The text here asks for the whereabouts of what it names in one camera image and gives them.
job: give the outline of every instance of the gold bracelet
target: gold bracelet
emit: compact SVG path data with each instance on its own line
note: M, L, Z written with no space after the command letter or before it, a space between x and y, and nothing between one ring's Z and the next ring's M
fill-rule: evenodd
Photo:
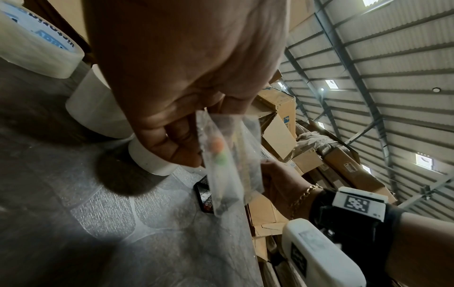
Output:
M299 209L301 203L303 203L306 197L308 197L309 194L311 194L311 191L316 190L318 188L322 189L322 187L318 184L311 185L308 189L306 189L306 191L299 197L297 201L290 204L290 210L292 211L292 217L290 218L291 220L295 219L296 211Z

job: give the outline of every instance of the gray tabletop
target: gray tabletop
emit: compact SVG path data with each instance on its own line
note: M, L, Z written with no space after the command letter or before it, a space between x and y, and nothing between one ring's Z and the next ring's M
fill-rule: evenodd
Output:
M0 59L1 286L262 286L244 208L200 211L179 167L134 164L64 104L88 72L53 79Z

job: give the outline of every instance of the person's right hand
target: person's right hand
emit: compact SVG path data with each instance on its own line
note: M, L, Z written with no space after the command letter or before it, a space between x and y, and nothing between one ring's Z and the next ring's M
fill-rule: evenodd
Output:
M297 201L311 184L302 178L298 172L276 160L262 161L263 187L266 196L279 212L290 219L290 205Z
M194 167L194 113L244 113L276 72L288 32L288 0L83 4L90 46L137 139Z

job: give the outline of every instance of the ceiling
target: ceiling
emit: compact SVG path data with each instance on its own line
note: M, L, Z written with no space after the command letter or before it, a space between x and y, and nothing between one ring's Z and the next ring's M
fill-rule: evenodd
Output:
M369 126L350 144L362 164L401 202L441 180L407 209L454 222L454 183L443 185L454 175L454 1L314 6L290 32L279 67L297 118L317 119L344 142ZM417 154L433 166L418 165Z

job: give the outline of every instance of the transparent packet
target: transparent packet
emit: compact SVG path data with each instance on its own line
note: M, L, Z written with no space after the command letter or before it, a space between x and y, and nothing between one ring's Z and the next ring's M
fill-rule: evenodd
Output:
M260 124L256 116L206 111L197 111L196 121L213 210L220 217L264 191Z

